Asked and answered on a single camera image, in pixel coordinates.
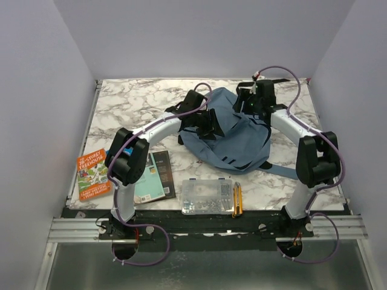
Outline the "blue student backpack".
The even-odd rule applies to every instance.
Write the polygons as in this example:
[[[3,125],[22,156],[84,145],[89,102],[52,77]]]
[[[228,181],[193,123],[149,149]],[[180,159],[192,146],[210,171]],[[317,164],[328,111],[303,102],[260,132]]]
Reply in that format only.
[[[272,129],[251,115],[236,113],[232,106],[237,95],[225,87],[212,91],[209,108],[214,109],[223,137],[201,140],[194,128],[179,133],[178,142],[200,161],[232,175],[243,175],[255,170],[297,179],[295,169],[274,165],[270,156]]]

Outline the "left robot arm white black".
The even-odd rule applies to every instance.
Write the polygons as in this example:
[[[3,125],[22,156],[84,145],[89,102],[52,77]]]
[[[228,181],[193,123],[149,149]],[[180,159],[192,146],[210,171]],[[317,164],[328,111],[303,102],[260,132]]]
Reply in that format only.
[[[192,128],[201,140],[215,140],[223,137],[214,109],[209,109],[212,93],[202,95],[190,90],[183,101],[167,108],[158,118],[140,128],[117,131],[105,166],[108,179],[114,183],[113,207],[111,214],[117,220],[113,231],[122,239],[129,238],[134,231],[130,221],[135,215],[135,183],[145,171],[149,149],[166,137]]]

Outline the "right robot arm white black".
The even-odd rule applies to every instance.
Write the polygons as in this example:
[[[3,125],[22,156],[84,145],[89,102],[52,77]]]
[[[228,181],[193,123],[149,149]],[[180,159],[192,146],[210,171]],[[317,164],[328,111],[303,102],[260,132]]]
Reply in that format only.
[[[279,232],[290,237],[300,230],[298,220],[307,216],[318,189],[334,184],[334,179],[341,173],[341,164],[336,134],[309,127],[291,115],[286,105],[278,104],[275,96],[277,82],[263,79],[239,83],[233,109],[237,113],[257,116],[265,124],[282,132],[298,147],[298,183],[284,206],[286,217],[278,222]]]

